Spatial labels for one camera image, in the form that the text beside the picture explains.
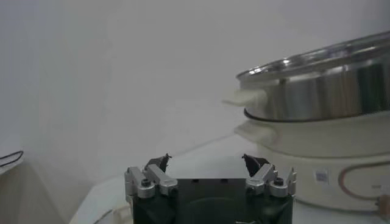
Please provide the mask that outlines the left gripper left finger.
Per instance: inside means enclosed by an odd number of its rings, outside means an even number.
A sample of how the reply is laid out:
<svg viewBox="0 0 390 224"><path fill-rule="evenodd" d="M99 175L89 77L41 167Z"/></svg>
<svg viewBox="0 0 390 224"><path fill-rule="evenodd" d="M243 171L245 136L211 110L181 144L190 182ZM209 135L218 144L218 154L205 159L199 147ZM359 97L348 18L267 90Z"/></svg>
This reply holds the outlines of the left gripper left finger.
<svg viewBox="0 0 390 224"><path fill-rule="evenodd" d="M157 192L165 197L175 197L179 182L165 173L170 159L171 156L166 154L150 159L143 169L128 167L124 172L126 202L131 203L134 198L153 198Z"/></svg>

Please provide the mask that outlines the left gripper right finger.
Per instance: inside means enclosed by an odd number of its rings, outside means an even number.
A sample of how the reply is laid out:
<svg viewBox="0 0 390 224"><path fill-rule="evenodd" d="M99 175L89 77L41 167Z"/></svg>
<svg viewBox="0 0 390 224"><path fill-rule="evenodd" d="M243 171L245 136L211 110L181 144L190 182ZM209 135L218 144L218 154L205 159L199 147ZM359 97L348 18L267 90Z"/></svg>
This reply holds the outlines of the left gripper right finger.
<svg viewBox="0 0 390 224"><path fill-rule="evenodd" d="M245 180L246 189L254 195L270 194L273 197L284 198L295 196L297 172L293 167L282 170L264 158L244 154L249 178Z"/></svg>

